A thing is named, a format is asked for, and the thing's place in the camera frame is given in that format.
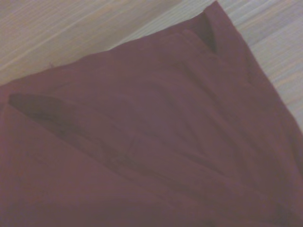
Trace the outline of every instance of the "red fabric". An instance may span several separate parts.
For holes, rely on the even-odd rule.
[[[217,2],[0,103],[2,226],[303,226],[303,136]]]

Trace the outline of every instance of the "folded fabric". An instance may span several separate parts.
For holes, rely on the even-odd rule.
[[[1,226],[303,226],[302,133],[216,1],[0,103]]]

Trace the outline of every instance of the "maroon cloth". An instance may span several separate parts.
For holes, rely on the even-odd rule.
[[[2,226],[303,226],[303,136],[217,2],[0,103]]]

